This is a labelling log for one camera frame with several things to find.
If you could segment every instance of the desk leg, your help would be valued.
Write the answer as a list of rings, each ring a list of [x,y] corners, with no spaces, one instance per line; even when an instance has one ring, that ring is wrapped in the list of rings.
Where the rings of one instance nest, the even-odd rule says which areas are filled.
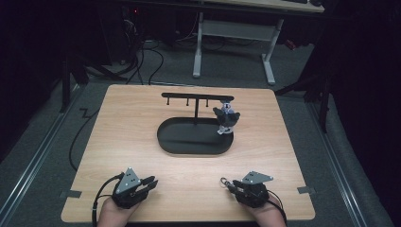
[[[192,76],[194,78],[199,78],[201,76],[201,36],[202,36],[202,25],[203,25],[203,12],[200,12],[200,20],[198,23],[198,44],[197,51],[195,52],[194,61],[194,73]]]
[[[269,51],[267,54],[262,55],[262,61],[263,61],[263,65],[265,66],[265,73],[266,73],[266,77],[268,78],[269,85],[275,84],[274,75],[273,75],[273,72],[271,70],[271,65],[270,65],[270,57],[271,57],[271,54],[273,53],[275,44],[277,42],[277,38],[280,35],[281,26],[283,25],[283,23],[284,23],[283,19],[278,21],[277,26],[271,36]]]

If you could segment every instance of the hand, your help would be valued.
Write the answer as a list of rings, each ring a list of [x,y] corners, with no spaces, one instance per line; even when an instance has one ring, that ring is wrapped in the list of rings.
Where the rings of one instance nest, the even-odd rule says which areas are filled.
[[[279,201],[273,195],[270,195],[269,201],[280,206]],[[280,211],[272,204],[266,202],[262,207],[258,208],[251,208],[245,204],[240,204],[254,216],[260,227],[286,227]]]
[[[100,211],[97,227],[124,227],[128,223],[130,216],[138,208],[141,202],[135,204],[130,209],[118,207],[112,198],[108,198],[103,202]]]

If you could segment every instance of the stand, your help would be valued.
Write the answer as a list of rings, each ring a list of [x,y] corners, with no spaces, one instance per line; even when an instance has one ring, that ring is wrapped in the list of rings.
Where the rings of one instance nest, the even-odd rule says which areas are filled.
[[[167,104],[171,98],[195,99],[194,117],[172,117],[164,121],[157,130],[159,145],[165,151],[172,154],[209,154],[217,155],[227,151],[233,143],[234,134],[218,134],[219,123],[215,118],[199,118],[200,99],[232,101],[233,96],[214,96],[199,94],[162,93],[167,98]]]

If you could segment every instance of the metal bracket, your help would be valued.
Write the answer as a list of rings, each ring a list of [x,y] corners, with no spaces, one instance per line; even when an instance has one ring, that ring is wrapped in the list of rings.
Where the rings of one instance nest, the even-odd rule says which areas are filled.
[[[273,177],[258,173],[255,171],[250,171],[241,181],[246,184],[257,184],[263,182],[272,181]]]
[[[133,169],[129,167],[121,180],[121,183],[118,185],[117,189],[115,190],[116,194],[123,193],[131,188],[137,187],[141,184],[141,180],[136,176]]]

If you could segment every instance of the dark background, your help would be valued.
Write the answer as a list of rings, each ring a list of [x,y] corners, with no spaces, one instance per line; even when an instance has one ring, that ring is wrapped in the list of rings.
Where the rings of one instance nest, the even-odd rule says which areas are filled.
[[[401,225],[396,214],[401,201],[396,190],[401,184],[400,3],[353,0],[324,5],[326,15],[353,15],[353,20],[311,24],[288,19],[279,44],[291,40],[316,45],[300,80],[316,74],[330,77],[330,92],[355,154],[394,224]],[[123,27],[116,20],[119,8],[111,9],[44,0],[0,1],[1,160],[50,97],[67,49],[78,47],[99,64],[127,58]],[[193,19],[186,19],[195,17],[195,12],[179,10],[140,12],[147,35],[167,44],[180,38],[176,30],[190,31]],[[321,84],[305,87],[316,88]]]

